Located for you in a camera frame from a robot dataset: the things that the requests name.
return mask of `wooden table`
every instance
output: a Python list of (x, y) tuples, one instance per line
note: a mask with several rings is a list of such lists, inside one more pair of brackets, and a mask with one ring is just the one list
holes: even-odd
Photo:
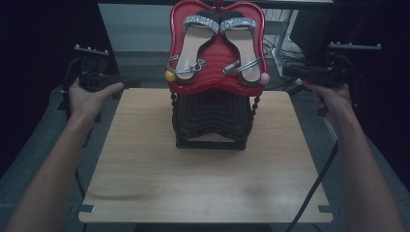
[[(288, 222), (317, 177), (289, 96), (264, 92), (245, 151), (177, 149), (165, 89), (124, 91), (84, 222)], [(323, 188), (300, 222), (330, 222)]]

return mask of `black stand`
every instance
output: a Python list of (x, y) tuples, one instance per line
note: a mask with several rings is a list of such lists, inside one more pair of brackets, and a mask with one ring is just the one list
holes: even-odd
[[(250, 107), (249, 97), (220, 89), (192, 95), (172, 93), (172, 125), (178, 148), (245, 150), (259, 102)], [(197, 141), (195, 138), (216, 133), (230, 142)]]

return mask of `black cable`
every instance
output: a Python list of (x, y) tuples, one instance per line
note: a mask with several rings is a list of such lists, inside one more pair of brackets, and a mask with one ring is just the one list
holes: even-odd
[(84, 186), (82, 185), (81, 180), (80, 180), (80, 178), (79, 178), (78, 168), (75, 169), (75, 179), (76, 179), (76, 181), (77, 181), (77, 183), (78, 183), (78, 188), (79, 188), (79, 192), (81, 193), (81, 197), (82, 197), (82, 199), (84, 199), (84, 197), (85, 197), (85, 189), (84, 189)]
[(301, 206), (301, 209), (299, 210), (299, 212), (295, 216), (295, 218), (293, 218), (290, 225), (287, 227), (286, 232), (290, 232), (292, 230), (292, 228), (298, 222), (299, 218), (304, 213), (304, 210), (307, 207), (308, 202), (310, 201), (310, 199), (313, 196), (314, 192), (316, 191), (317, 187), (319, 187), (319, 184), (322, 182), (323, 178), (325, 177), (326, 173), (328, 172), (333, 160), (335, 159), (336, 154), (337, 154), (337, 141), (335, 143), (335, 146), (334, 146), (331, 154), (328, 157), (328, 160), (326, 160), (325, 166), (323, 166), (322, 171), (320, 172), (320, 174), (317, 177), (316, 181), (314, 182), (313, 186), (310, 188), (310, 191), (308, 192), (307, 197), (305, 198), (305, 201)]

